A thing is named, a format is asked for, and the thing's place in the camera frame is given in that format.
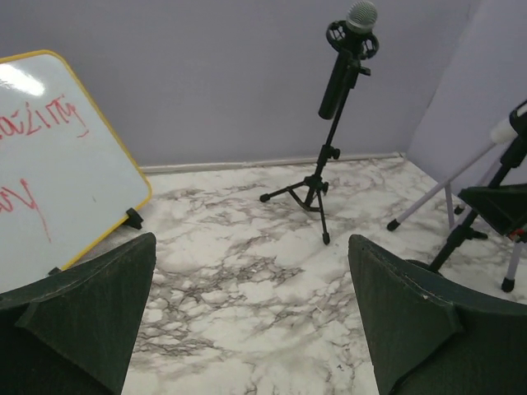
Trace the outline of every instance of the baseboard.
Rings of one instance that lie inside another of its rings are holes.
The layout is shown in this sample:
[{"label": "baseboard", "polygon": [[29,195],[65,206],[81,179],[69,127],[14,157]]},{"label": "baseboard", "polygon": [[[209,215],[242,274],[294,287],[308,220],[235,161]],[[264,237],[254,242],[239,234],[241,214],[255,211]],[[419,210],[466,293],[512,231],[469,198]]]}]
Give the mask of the baseboard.
[{"label": "baseboard", "polygon": [[[401,152],[388,152],[385,154],[353,154],[342,155],[338,159],[341,161],[368,160],[368,159],[388,159],[404,157]],[[167,166],[142,166],[144,174],[166,174],[166,173],[195,173],[199,171],[214,170],[235,170],[247,169],[251,167],[287,166],[287,165],[311,165],[316,163],[317,158],[293,158],[281,160],[262,160],[258,162],[226,162],[226,163],[201,163],[193,165],[167,165]]]}]

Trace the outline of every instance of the microphone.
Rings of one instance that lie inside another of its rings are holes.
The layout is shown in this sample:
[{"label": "microphone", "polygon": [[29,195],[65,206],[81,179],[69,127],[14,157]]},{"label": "microphone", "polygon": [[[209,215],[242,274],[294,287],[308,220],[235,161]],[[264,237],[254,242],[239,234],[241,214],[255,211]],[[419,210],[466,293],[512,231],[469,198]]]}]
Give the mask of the microphone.
[{"label": "microphone", "polygon": [[371,32],[376,22],[377,9],[371,2],[356,2],[347,13],[346,21],[342,26],[344,37],[339,40],[338,57],[319,109],[319,116],[322,119],[330,120],[334,117],[345,89],[343,80],[347,72],[350,54],[358,59],[364,58],[364,41],[371,39]]},{"label": "microphone", "polygon": [[491,140],[503,144],[518,136],[527,134],[527,100],[511,111],[511,114],[500,121],[491,131]]}]

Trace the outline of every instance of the yellow whiteboard frame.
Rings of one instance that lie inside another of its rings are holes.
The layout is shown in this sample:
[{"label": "yellow whiteboard frame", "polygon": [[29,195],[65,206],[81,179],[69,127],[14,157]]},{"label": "yellow whiteboard frame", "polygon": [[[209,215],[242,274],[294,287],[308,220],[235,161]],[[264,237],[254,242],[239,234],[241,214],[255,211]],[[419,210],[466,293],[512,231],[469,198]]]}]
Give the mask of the yellow whiteboard frame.
[{"label": "yellow whiteboard frame", "polygon": [[[138,171],[139,175],[141,176],[141,178],[143,179],[143,181],[145,182],[145,184],[147,185],[148,187],[148,196],[147,198],[138,204],[137,207],[134,207],[135,210],[140,210],[142,207],[144,207],[149,201],[150,199],[152,198],[152,186],[150,185],[150,182],[148,181],[147,177],[145,176],[145,174],[141,171],[141,169],[139,168],[137,162],[134,160],[134,158],[132,158],[132,156],[130,155],[130,152],[128,152],[128,150],[126,149],[126,146],[123,144],[123,142],[121,141],[121,139],[119,138],[119,136],[117,135],[117,133],[115,132],[114,128],[112,128],[112,125],[110,125],[110,122],[108,122],[108,119],[106,119],[105,115],[102,113],[102,111],[100,111],[100,108],[99,106],[96,104],[96,102],[93,100],[93,98],[91,97],[90,93],[88,93],[88,90],[84,87],[84,85],[82,84],[81,80],[77,77],[77,75],[75,74],[75,72],[72,70],[72,68],[69,66],[68,62],[66,62],[66,59],[64,59],[62,56],[60,56],[58,53],[55,53],[54,51],[50,51],[48,49],[40,49],[40,50],[37,50],[37,51],[31,51],[31,52],[26,52],[26,53],[20,53],[18,55],[12,55],[12,56],[8,56],[6,58],[0,58],[0,64],[2,63],[7,63],[7,62],[13,62],[13,61],[16,61],[16,60],[21,60],[21,59],[25,59],[25,58],[32,58],[34,56],[39,56],[39,55],[51,55],[51,56],[54,56],[55,58],[57,58],[58,60],[61,61],[61,63],[64,65],[64,67],[66,68],[66,70],[68,70],[68,72],[70,73],[70,75],[72,76],[73,80],[77,83],[78,87],[81,88],[81,91],[82,93],[84,94],[84,96],[88,99],[88,101],[90,102],[90,105],[91,107],[94,108],[94,110],[97,112],[97,114],[100,116],[100,118],[102,119],[102,121],[104,122],[104,124],[106,125],[106,127],[108,128],[108,130],[110,130],[110,133],[112,134],[112,136],[114,137],[115,141],[119,144],[119,146],[121,147],[121,150],[123,150],[123,152],[126,154],[126,156],[128,157],[128,159],[130,160],[130,162],[132,163],[133,167],[135,167],[135,169]],[[116,230],[119,226],[121,226],[126,220],[128,219],[128,216],[125,214],[123,216],[123,218],[121,218],[119,220],[119,222],[117,224],[115,224],[114,226],[112,226],[111,228],[109,228],[105,233],[103,233],[98,239],[96,239],[93,243],[91,243],[90,245],[88,245],[85,249],[83,249],[80,253],[78,253],[70,262],[68,262],[67,264],[65,264],[64,266],[61,267],[61,270],[68,270],[71,266],[73,266],[73,264],[78,261],[80,258],[82,258],[86,253],[88,253],[91,249],[93,249],[96,245],[98,245],[98,243],[100,243],[107,235],[109,235],[110,233],[112,233],[114,230]]]}]

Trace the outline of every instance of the floor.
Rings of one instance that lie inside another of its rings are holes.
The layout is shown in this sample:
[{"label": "floor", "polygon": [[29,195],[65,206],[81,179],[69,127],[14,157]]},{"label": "floor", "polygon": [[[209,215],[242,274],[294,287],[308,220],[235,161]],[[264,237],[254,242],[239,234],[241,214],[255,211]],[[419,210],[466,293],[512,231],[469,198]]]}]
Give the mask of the floor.
[{"label": "floor", "polygon": [[[448,235],[438,196],[398,230],[386,224],[434,183],[403,158],[333,162],[324,198],[331,245],[317,214],[287,195],[312,166],[151,177],[145,231],[157,268],[124,394],[376,395],[347,265],[362,234],[402,258],[429,262]],[[119,229],[92,255],[130,239]],[[465,243],[444,266],[458,283],[527,303],[527,270],[500,291],[512,245]]]}]

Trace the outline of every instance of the light purple wall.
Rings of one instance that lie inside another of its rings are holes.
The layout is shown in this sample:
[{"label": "light purple wall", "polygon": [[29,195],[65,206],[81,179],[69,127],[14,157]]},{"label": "light purple wall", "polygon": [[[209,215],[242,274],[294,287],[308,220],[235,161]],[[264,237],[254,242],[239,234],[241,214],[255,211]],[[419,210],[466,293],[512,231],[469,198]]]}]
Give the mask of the light purple wall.
[{"label": "light purple wall", "polygon": [[[349,0],[17,0],[0,55],[52,49],[72,65],[141,165],[314,155]],[[336,144],[405,151],[479,0],[377,0],[381,50]]]},{"label": "light purple wall", "polygon": [[[489,141],[489,132],[527,98],[527,2],[482,0],[413,137],[408,158],[432,177],[451,174]],[[459,177],[472,185],[505,147]],[[506,184],[527,182],[527,164]]]}]

